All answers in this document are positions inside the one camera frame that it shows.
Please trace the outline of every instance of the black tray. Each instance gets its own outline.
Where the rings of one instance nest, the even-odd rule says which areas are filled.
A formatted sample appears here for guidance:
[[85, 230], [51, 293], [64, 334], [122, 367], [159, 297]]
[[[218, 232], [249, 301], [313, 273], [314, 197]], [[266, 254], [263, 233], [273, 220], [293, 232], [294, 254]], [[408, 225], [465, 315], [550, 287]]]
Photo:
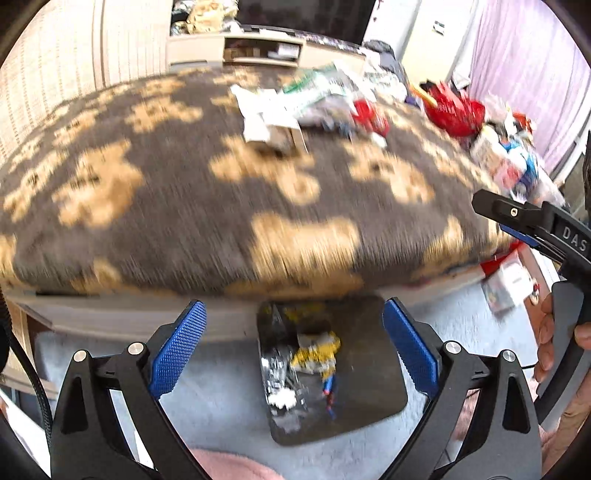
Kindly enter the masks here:
[[[275, 315], [275, 322], [274, 306], [281, 313], [280, 320]], [[277, 443], [299, 445], [351, 432], [406, 406], [398, 354], [382, 326], [383, 308], [384, 300], [378, 296], [261, 306], [257, 315], [261, 358], [278, 346], [297, 350], [298, 333], [332, 331], [341, 341], [332, 411], [327, 409], [320, 376], [298, 373], [296, 406], [287, 411], [268, 409], [271, 435]]]

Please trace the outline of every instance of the purple curtain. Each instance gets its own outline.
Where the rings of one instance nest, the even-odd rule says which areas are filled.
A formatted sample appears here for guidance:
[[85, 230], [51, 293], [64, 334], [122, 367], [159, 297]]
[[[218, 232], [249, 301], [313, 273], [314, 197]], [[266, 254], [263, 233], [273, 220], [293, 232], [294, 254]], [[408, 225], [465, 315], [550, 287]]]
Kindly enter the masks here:
[[541, 0], [481, 1], [470, 95], [498, 95], [534, 120], [536, 149], [551, 172], [591, 110], [591, 69]]

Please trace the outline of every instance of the red bag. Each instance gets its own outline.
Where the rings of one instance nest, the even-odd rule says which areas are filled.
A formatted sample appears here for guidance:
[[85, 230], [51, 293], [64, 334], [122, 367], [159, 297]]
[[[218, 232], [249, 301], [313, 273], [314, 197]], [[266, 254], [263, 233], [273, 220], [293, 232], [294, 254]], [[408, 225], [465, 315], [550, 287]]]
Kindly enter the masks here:
[[468, 98], [466, 92], [456, 96], [443, 82], [432, 87], [429, 94], [437, 101], [437, 106], [425, 103], [425, 112], [439, 128], [452, 137], [469, 137], [480, 131], [485, 115], [480, 102]]

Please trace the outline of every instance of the light gray carpet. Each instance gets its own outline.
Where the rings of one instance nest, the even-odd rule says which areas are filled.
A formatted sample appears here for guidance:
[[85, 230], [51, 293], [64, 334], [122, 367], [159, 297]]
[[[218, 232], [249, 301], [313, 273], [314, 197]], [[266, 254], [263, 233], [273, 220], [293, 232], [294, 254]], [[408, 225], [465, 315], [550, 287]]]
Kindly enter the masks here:
[[[537, 360], [525, 307], [496, 317], [480, 285], [410, 310], [417, 320], [431, 324], [443, 340], [456, 340], [470, 352], [496, 356], [509, 348], [517, 353], [522, 365]], [[43, 333], [36, 341], [37, 362], [48, 379], [61, 385], [76, 350], [85, 348], [93, 356], [100, 356], [119, 353], [125, 346]], [[200, 345], [175, 390], [163, 396], [161, 404], [190, 447], [245, 455], [275, 469], [287, 480], [375, 480], [407, 441], [423, 411], [424, 397], [416, 392], [404, 368], [403, 373], [408, 406], [399, 415], [351, 434], [300, 447], [281, 447], [271, 439], [255, 342]], [[121, 395], [114, 396], [124, 433], [135, 450], [131, 419]]]

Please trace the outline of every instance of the silver screw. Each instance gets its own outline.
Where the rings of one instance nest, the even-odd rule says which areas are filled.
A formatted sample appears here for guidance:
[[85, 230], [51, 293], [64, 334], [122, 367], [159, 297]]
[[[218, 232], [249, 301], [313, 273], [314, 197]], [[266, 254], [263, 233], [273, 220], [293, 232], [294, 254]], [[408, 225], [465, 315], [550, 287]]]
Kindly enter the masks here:
[[505, 350], [503, 352], [503, 358], [508, 362], [514, 362], [517, 357], [511, 350]]
[[82, 362], [86, 358], [86, 352], [84, 350], [78, 350], [74, 354], [74, 361], [75, 362]]
[[131, 354], [131, 355], [139, 355], [141, 352], [144, 351], [144, 344], [141, 342], [135, 342], [132, 343], [131, 345], [129, 345], [129, 347], [127, 348], [127, 351]]
[[462, 347], [457, 342], [448, 342], [445, 345], [445, 350], [456, 355], [462, 351]]

